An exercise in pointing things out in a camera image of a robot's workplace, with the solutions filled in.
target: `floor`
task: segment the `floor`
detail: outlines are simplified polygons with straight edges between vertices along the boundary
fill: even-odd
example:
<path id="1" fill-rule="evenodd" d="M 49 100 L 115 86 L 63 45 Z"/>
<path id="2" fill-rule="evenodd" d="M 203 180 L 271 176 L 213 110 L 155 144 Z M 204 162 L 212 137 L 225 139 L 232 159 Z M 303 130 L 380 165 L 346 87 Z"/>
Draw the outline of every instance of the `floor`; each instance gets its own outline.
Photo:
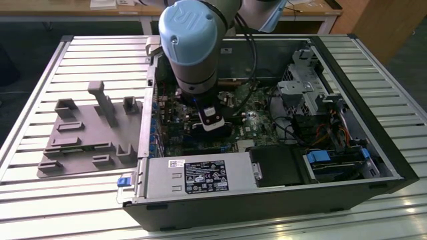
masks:
<path id="1" fill-rule="evenodd" d="M 0 23 L 0 45 L 20 71 L 13 84 L 0 86 L 0 145 L 20 115 L 29 94 L 64 35 L 140 35 L 137 22 L 63 22 L 45 31 L 41 23 Z M 427 110 L 427 18 L 387 68 Z"/>

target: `aluminum extrusion table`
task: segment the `aluminum extrusion table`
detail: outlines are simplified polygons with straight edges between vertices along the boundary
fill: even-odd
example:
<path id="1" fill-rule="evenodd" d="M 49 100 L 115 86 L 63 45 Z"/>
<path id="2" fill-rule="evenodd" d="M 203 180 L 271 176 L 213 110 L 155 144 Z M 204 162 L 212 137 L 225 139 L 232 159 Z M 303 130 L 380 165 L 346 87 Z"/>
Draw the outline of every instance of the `aluminum extrusion table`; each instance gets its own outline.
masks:
<path id="1" fill-rule="evenodd" d="M 64 38 L 0 150 L 0 239 L 400 239 L 427 234 L 427 115 L 358 39 L 320 36 L 420 180 L 348 211 L 147 232 L 117 203 L 116 181 L 132 169 L 39 179 L 59 98 L 93 104 L 103 80 L 113 102 L 144 100 L 147 36 Z"/>

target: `warning label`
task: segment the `warning label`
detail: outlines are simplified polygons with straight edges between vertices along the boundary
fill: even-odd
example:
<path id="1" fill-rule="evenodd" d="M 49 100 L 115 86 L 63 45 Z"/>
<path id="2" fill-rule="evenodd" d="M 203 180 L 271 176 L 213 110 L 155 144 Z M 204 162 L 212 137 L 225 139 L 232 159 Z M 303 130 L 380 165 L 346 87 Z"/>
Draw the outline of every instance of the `warning label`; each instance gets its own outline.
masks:
<path id="1" fill-rule="evenodd" d="M 185 193 L 201 194 L 228 191 L 224 161 L 204 161 L 184 164 Z"/>

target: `blue latch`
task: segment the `blue latch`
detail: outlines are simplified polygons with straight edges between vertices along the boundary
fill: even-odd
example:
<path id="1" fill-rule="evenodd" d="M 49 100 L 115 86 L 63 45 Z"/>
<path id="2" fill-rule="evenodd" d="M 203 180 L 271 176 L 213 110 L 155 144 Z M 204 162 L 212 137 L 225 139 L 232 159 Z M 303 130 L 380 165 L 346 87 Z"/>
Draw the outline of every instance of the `blue latch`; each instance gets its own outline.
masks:
<path id="1" fill-rule="evenodd" d="M 368 159 L 371 157 L 370 152 L 366 148 L 362 148 L 362 154 L 363 154 L 364 159 Z"/>
<path id="2" fill-rule="evenodd" d="M 123 188 L 123 187 L 131 187 L 131 177 L 120 177 L 117 180 L 117 187 Z"/>
<path id="3" fill-rule="evenodd" d="M 327 162 L 331 161 L 328 151 L 320 150 L 320 151 L 312 151 L 307 154 L 308 162 L 316 163 L 316 162 Z"/>

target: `motherboard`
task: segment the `motherboard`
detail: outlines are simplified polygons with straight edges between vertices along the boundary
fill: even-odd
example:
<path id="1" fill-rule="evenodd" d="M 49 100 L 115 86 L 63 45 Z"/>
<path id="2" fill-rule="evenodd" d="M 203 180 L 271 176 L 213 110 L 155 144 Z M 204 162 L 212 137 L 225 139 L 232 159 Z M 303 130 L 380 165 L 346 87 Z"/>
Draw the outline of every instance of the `motherboard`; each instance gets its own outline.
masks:
<path id="1" fill-rule="evenodd" d="M 219 134 L 204 135 L 197 110 L 181 103 L 176 88 L 164 87 L 160 99 L 160 117 L 164 156 L 189 156 L 203 154 L 244 152 L 247 147 L 275 145 L 279 143 L 276 127 L 268 112 L 271 87 L 257 88 L 237 115 L 225 119 Z M 243 85 L 235 91 L 219 92 L 221 104 L 229 108 L 237 106 L 249 93 Z"/>

